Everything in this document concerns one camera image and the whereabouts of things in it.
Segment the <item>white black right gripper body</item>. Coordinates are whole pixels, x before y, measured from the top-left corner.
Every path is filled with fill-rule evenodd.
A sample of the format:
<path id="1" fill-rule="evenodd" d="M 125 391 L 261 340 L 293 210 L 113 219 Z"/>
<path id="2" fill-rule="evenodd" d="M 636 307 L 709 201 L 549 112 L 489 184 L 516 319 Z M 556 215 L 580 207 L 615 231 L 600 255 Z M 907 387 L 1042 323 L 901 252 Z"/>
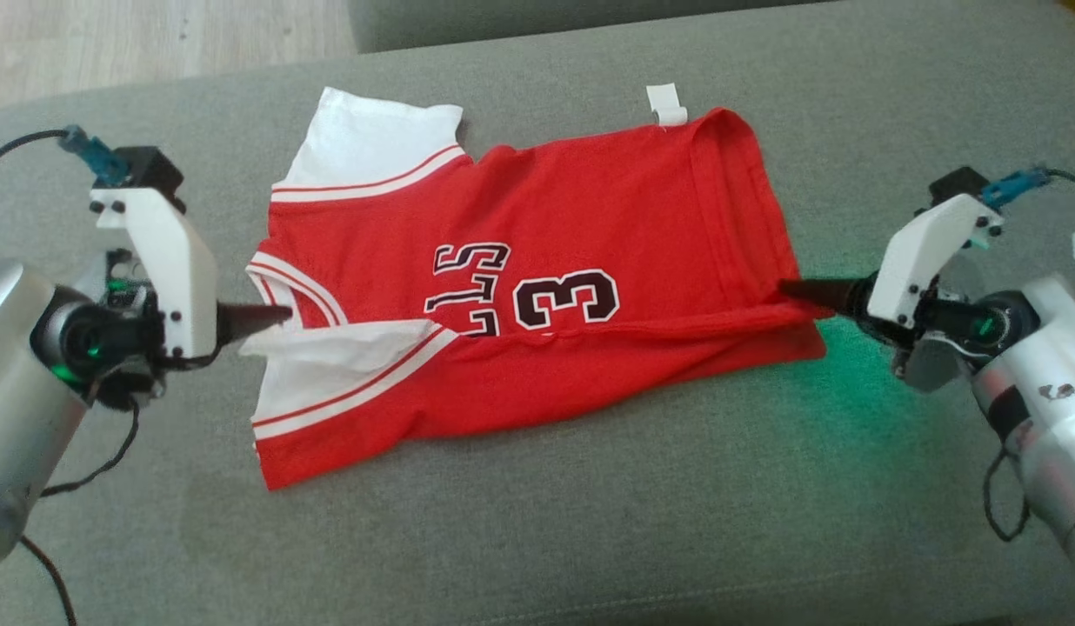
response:
<path id="1" fill-rule="evenodd" d="M 957 195 L 892 234 L 879 269 L 861 282 L 859 328 L 894 348 L 892 372 L 912 389 L 938 392 L 975 374 L 1038 327 L 1018 290 L 972 300 L 940 286 L 961 250 L 987 247 L 1004 223 L 975 196 Z"/>

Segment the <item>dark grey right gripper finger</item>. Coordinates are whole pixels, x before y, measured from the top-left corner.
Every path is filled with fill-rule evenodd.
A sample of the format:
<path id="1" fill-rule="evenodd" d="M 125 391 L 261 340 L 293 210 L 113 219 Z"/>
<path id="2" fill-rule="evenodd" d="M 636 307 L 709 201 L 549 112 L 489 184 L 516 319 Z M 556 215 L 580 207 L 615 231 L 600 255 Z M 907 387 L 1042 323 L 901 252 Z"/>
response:
<path id="1" fill-rule="evenodd" d="M 836 316 L 868 316 L 869 278 L 784 280 L 778 290 L 792 300 L 831 310 Z"/>

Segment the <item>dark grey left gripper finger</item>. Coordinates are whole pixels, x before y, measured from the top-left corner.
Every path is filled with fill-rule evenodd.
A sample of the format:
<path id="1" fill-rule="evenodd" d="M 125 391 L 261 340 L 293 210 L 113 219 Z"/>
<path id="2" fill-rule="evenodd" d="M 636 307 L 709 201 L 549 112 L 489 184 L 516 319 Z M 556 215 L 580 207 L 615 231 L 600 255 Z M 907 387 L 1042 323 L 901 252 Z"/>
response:
<path id="1" fill-rule="evenodd" d="M 217 343 L 233 344 L 292 318 L 292 308 L 270 304 L 217 304 Z"/>

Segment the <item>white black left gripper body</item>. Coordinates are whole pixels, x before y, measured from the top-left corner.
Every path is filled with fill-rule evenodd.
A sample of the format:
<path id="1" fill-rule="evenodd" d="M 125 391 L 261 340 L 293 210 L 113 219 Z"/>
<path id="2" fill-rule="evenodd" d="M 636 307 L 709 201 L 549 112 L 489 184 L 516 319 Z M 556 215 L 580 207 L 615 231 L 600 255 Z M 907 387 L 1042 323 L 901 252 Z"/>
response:
<path id="1" fill-rule="evenodd" d="M 33 348 L 84 403 L 127 410 L 162 396 L 169 371 L 217 355 L 218 270 L 159 190 L 94 189 L 90 207 L 110 246 L 52 291 Z"/>

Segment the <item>red basketball jersey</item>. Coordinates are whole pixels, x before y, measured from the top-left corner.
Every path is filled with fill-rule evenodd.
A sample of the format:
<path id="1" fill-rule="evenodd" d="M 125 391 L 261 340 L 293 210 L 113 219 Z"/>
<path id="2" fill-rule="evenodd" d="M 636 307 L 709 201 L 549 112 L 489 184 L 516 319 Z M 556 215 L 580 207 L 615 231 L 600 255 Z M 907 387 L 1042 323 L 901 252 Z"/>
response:
<path id="1" fill-rule="evenodd" d="M 290 318 L 250 416 L 280 490 L 401 443 L 521 430 L 660 387 L 821 359 L 736 112 L 499 145 L 464 110 L 327 88 L 247 264 Z"/>

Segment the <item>grey sofa seat cushion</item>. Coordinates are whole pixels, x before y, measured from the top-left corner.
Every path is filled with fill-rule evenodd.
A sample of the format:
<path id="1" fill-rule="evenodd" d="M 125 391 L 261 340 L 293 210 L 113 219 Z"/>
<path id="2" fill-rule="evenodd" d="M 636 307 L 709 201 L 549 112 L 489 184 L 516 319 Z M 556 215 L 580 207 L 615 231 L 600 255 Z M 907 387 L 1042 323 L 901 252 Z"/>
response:
<path id="1" fill-rule="evenodd" d="M 80 123 L 160 145 L 217 255 L 244 266 L 326 86 L 464 108 L 472 155 L 694 114 L 751 124 L 806 275 L 856 275 L 962 165 L 1075 173 L 1075 15 L 1050 0 L 859 0 L 545 33 L 141 84 L 0 110 L 0 145 Z M 248 419 L 264 362 L 172 378 L 116 469 L 35 508 L 78 626 L 961 623 L 1065 609 L 1042 523 L 1001 543 L 998 439 L 966 387 L 919 395 L 846 321 L 828 356 L 536 429 L 406 443 L 269 492 Z"/>

